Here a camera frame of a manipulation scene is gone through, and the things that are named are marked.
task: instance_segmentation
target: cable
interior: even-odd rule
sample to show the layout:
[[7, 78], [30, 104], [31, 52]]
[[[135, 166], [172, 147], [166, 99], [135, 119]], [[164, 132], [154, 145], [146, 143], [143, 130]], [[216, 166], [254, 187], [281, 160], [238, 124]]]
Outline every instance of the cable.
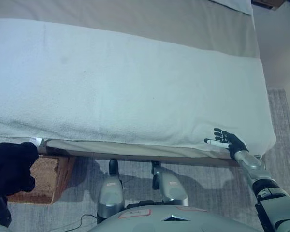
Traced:
[[80, 220], [81, 223], [80, 223], [80, 225], [79, 225], [78, 227], [75, 227], [75, 228], [73, 228], [73, 229], [69, 229], [69, 230], [66, 230], [66, 231], [63, 231], [63, 232], [69, 232], [69, 231], [74, 231], [74, 230], [79, 229], [79, 228], [82, 226], [82, 223], [83, 223], [83, 217], [84, 217], [84, 216], [91, 216], [91, 217], [97, 219], [97, 217], [96, 217], [96, 216], [93, 216], [92, 214], [83, 214], [83, 215], [81, 216], [81, 220]]

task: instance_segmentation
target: beige sheet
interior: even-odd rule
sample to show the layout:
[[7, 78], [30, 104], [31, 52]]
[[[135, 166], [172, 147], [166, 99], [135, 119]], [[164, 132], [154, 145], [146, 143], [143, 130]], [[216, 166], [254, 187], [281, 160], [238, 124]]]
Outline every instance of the beige sheet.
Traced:
[[[119, 31], [235, 56], [259, 57], [251, 16], [207, 0], [0, 0], [0, 18]], [[152, 145], [59, 140], [46, 145], [131, 156], [228, 158], [227, 153]]]

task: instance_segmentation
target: gray carpet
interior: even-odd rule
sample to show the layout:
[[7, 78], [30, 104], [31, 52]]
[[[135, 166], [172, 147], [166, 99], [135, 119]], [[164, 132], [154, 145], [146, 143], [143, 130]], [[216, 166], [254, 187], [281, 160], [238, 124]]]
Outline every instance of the gray carpet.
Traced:
[[[268, 170], [290, 194], [290, 117], [284, 90], [268, 91], [277, 142], [263, 156]], [[163, 164], [174, 172], [189, 195], [189, 204], [197, 208], [233, 218], [261, 230], [254, 208], [255, 199], [236, 167], [200, 167], [181, 164]], [[120, 161], [126, 204], [140, 200], [159, 201], [158, 191], [151, 188], [149, 162]], [[78, 158], [73, 176], [62, 198], [50, 206], [9, 204], [12, 213], [10, 229], [14, 232], [62, 232], [78, 226], [82, 214], [96, 215], [99, 186], [107, 176], [108, 161]], [[85, 217], [83, 232], [93, 227], [95, 219]]]

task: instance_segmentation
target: white towel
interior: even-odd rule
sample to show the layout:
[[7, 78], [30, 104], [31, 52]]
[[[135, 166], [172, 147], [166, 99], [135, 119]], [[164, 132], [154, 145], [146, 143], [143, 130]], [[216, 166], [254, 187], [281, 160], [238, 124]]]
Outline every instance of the white towel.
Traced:
[[0, 19], [0, 137], [217, 150], [220, 127], [252, 154], [275, 142], [262, 65], [143, 37]]

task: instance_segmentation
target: wicker basket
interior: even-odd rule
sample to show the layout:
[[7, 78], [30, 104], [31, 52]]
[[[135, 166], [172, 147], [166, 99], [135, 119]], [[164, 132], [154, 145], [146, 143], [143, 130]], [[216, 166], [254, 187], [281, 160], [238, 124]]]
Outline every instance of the wicker basket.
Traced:
[[19, 192], [8, 197], [9, 202], [29, 204], [52, 204], [65, 190], [72, 174], [75, 158], [72, 156], [39, 155], [31, 167], [35, 178], [32, 192]]

